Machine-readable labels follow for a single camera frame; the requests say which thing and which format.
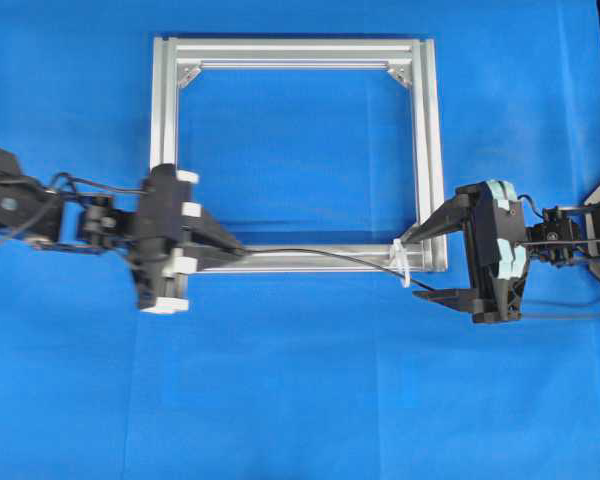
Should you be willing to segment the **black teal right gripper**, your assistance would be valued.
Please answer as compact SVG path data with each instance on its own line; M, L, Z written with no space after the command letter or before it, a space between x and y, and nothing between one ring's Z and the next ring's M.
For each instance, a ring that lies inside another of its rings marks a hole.
M521 201L513 184L487 180L456 189L422 224L402 235L419 243L463 228L471 289L414 291L421 300L471 314L479 324L517 321L529 267Z

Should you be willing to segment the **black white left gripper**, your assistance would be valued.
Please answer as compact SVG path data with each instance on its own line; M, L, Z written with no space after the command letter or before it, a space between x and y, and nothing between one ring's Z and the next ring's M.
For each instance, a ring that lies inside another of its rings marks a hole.
M191 199L183 204L184 236L179 242L133 237L131 214L129 262L137 293L137 308L145 313L174 314L189 309L186 287L192 273L220 268L244 257L242 243L204 208L193 201L198 175L177 169L177 177L191 185ZM197 244L186 244L188 240Z

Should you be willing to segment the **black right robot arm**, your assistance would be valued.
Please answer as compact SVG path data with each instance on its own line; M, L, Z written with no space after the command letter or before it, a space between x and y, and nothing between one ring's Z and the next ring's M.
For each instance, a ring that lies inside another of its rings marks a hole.
M417 297L468 313L475 323L504 323L521 318L532 261L559 268L583 261L600 272L600 202L554 207L528 226L524 207L532 202L507 181L488 180L457 188L403 243L419 243L459 231L464 238L470 286L427 289Z

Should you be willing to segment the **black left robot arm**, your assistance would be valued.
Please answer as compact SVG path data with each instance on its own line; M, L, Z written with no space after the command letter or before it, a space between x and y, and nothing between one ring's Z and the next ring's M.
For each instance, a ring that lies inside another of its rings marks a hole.
M61 172L47 185L25 175L0 148L0 234L48 251L101 255L116 251L129 266L137 307L174 314L189 308L188 278L246 254L239 240L193 200L198 177L170 163L152 168L133 190L133 211L116 208L120 189Z

